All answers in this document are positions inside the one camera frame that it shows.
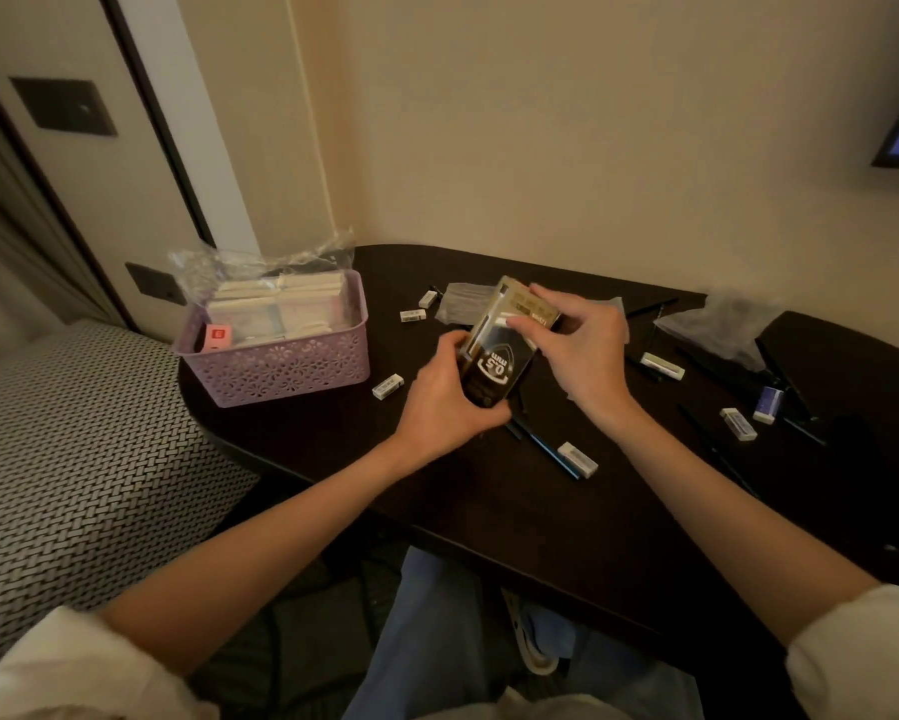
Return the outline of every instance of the left hand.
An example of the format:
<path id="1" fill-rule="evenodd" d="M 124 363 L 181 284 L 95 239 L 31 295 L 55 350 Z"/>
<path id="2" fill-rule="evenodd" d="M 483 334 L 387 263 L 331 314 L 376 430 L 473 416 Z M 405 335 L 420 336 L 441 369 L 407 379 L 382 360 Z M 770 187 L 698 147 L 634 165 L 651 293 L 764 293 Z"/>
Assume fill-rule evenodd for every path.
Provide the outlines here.
<path id="1" fill-rule="evenodd" d="M 491 409 L 483 409 L 463 394 L 456 347 L 466 337 L 466 331 L 444 333 L 436 355 L 419 370 L 409 387 L 393 439 L 400 443 L 416 469 L 510 420 L 505 399 Z"/>

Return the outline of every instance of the blue jeans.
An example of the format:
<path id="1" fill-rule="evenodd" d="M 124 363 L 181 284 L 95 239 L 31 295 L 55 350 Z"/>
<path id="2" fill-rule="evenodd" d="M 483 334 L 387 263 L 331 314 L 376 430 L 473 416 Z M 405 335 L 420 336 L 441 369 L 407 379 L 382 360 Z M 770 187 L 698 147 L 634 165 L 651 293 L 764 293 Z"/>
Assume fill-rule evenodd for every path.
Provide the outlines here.
<path id="1" fill-rule="evenodd" d="M 480 580 L 461 566 L 410 548 L 369 671 L 343 720 L 411 720 L 494 702 L 483 646 Z M 571 693 L 588 694 L 633 720 L 702 720 L 696 681 L 603 634 L 530 607 L 539 649 L 572 645 Z M 575 640 L 568 637 L 575 634 Z"/>

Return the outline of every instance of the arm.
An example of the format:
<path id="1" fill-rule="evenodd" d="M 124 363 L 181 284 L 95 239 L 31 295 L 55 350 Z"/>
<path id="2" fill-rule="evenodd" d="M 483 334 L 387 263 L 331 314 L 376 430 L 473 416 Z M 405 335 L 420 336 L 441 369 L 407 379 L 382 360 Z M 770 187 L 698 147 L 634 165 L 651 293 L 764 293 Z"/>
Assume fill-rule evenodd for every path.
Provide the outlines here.
<path id="1" fill-rule="evenodd" d="M 380 493 L 510 418 L 480 409 L 456 368 L 462 331 L 440 338 L 409 389 L 395 434 L 346 469 L 180 556 L 100 611 L 171 671 L 187 675 L 222 646 Z"/>
<path id="2" fill-rule="evenodd" d="M 524 317 L 510 325 L 549 360 L 560 385 L 614 440 L 716 569 L 783 644 L 879 582 L 696 457 L 633 399 L 624 377 L 624 317 L 533 286 L 576 321 L 568 335 Z"/>

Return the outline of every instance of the forearm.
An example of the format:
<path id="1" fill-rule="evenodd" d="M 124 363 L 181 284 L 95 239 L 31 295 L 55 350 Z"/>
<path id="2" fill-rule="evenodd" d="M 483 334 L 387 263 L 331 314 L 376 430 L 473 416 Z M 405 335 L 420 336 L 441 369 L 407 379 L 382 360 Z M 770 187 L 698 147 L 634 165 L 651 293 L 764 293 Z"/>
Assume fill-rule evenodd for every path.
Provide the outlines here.
<path id="1" fill-rule="evenodd" d="M 365 508 L 419 467 L 394 440 L 197 546 L 100 611 L 179 675 L 200 666 Z"/>
<path id="2" fill-rule="evenodd" d="M 594 421 L 785 645 L 879 582 L 721 475 L 631 402 Z"/>

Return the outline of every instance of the white sleeve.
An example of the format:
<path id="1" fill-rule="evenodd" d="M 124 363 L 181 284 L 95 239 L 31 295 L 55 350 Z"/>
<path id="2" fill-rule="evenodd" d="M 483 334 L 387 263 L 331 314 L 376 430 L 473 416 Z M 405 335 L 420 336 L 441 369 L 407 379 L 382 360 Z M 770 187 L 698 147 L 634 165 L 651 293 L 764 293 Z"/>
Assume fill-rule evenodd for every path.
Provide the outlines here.
<path id="1" fill-rule="evenodd" d="M 899 718 L 899 586 L 878 586 L 803 629 L 786 671 L 812 720 Z"/>
<path id="2" fill-rule="evenodd" d="M 93 614 L 61 606 L 0 660 L 0 718 L 70 709 L 79 716 L 218 717 L 184 682 Z"/>

